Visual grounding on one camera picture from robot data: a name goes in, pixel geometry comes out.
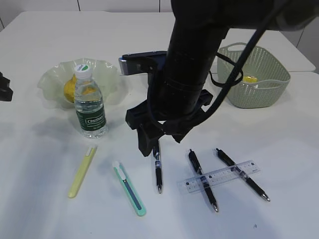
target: wall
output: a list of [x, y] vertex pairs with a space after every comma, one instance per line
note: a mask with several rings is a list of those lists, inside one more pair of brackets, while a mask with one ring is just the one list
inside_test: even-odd
[[0, 18], [0, 31], [2, 31], [2, 30], [3, 30], [3, 24], [2, 24], [2, 20]]
[[319, 17], [305, 27], [298, 49], [317, 67], [319, 73]]
[[[170, 0], [0, 0], [0, 17], [6, 27], [23, 11], [105, 10], [113, 12], [167, 12]], [[313, 64], [319, 73], [319, 18], [297, 32], [282, 32]]]
[[0, 0], [0, 17], [6, 27], [23, 11], [78, 11], [77, 0]]
[[158, 12], [159, 0], [79, 0], [81, 11]]

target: basket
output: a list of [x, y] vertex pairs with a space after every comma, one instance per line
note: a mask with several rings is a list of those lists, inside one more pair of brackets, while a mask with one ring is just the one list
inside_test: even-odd
[[[218, 50], [219, 53], [237, 62], [245, 43], [234, 43]], [[217, 60], [218, 81], [225, 83], [233, 66], [222, 59]], [[284, 92], [290, 81], [289, 72], [266, 49], [256, 46], [244, 67], [244, 76], [253, 76], [256, 83], [240, 82], [233, 86], [227, 97], [240, 108], [262, 108], [274, 104]]]

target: ruler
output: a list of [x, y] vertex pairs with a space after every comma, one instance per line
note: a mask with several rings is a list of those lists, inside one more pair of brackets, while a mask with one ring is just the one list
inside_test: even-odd
[[184, 180], [182, 183], [180, 183], [180, 187], [183, 187], [182, 191], [184, 191], [184, 189], [186, 189], [189, 193], [202, 191], [202, 190], [204, 190], [202, 180], [201, 180], [202, 177], [206, 178], [210, 187], [219, 186], [223, 183], [240, 178], [240, 175], [235, 170], [236, 167], [239, 167], [242, 171], [245, 171], [245, 173], [248, 175], [253, 174], [253, 173], [257, 173], [260, 171], [260, 169], [257, 167], [255, 162], [250, 160], [250, 161], [239, 163], [239, 164], [229, 166], [226, 168], [218, 169], [218, 170], [212, 171], [210, 173], [205, 173], [203, 175], [188, 178], [188, 179]]

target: plastic bottle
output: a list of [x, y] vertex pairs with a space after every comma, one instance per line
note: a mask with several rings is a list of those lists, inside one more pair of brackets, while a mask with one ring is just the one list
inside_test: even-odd
[[76, 77], [74, 106], [83, 135], [98, 138], [107, 131], [103, 97], [92, 79], [92, 69], [85, 64], [74, 68]]

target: wavy glass bowl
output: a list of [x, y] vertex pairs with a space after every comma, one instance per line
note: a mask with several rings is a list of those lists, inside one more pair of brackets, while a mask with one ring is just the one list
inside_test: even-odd
[[63, 89], [64, 84], [72, 78], [74, 67], [79, 64], [87, 64], [93, 68], [93, 78], [101, 89], [104, 101], [117, 90], [120, 76], [115, 66], [107, 61], [82, 58], [61, 62], [43, 74], [37, 86], [42, 89], [44, 98], [56, 101], [63, 108], [74, 107], [74, 104], [64, 97]]

